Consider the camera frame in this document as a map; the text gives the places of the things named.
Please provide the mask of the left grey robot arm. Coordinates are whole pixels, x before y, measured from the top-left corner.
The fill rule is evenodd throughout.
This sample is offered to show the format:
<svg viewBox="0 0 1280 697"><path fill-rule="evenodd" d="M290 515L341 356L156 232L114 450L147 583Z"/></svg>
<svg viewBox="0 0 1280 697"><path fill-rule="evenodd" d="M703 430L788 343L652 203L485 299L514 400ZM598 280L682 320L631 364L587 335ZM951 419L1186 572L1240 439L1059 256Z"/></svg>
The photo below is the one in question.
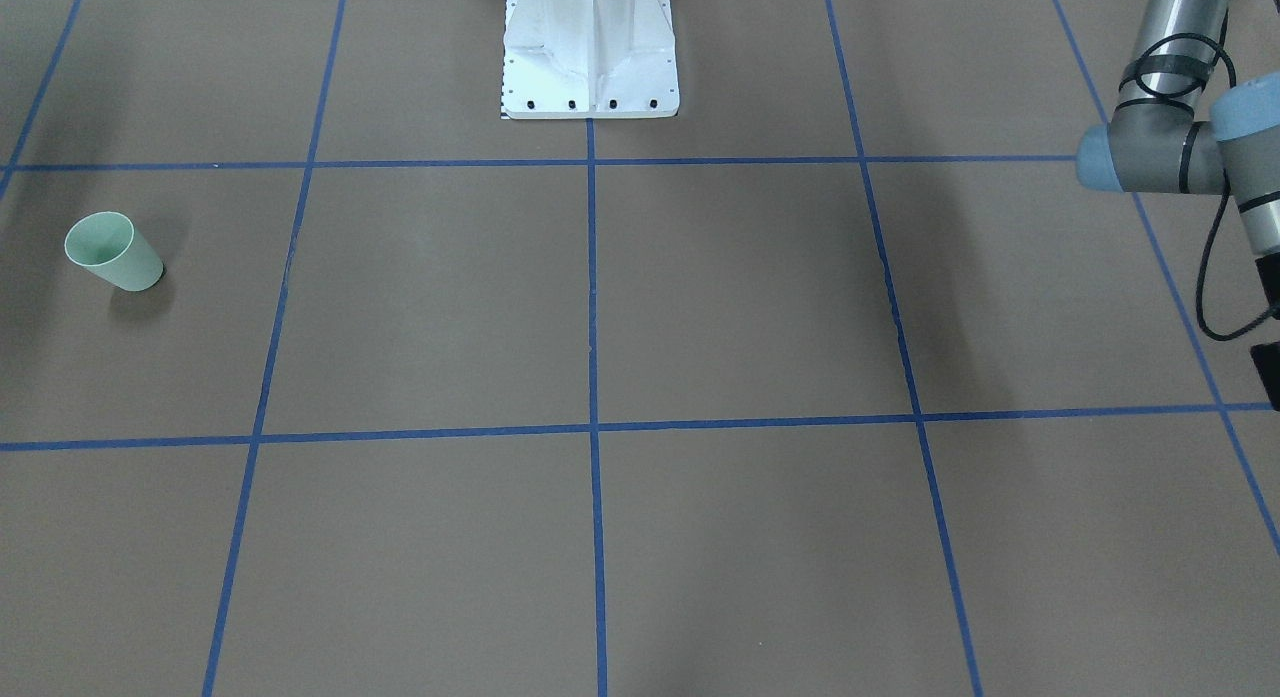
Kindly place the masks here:
<svg viewBox="0 0 1280 697"><path fill-rule="evenodd" d="M1196 106L1224 54L1230 0L1148 0L1108 123L1076 150L1076 178L1120 194L1229 194L1266 299L1277 301L1277 75L1231 84L1207 119Z"/></svg>

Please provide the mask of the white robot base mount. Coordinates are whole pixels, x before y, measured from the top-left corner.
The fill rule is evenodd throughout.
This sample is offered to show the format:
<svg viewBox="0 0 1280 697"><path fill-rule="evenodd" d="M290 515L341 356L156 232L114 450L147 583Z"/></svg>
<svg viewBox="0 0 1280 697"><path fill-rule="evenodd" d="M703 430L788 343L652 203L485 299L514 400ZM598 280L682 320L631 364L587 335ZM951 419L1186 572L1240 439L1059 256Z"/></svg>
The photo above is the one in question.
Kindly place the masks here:
<svg viewBox="0 0 1280 697"><path fill-rule="evenodd" d="M500 114L637 120L678 114L671 0L506 0Z"/></svg>

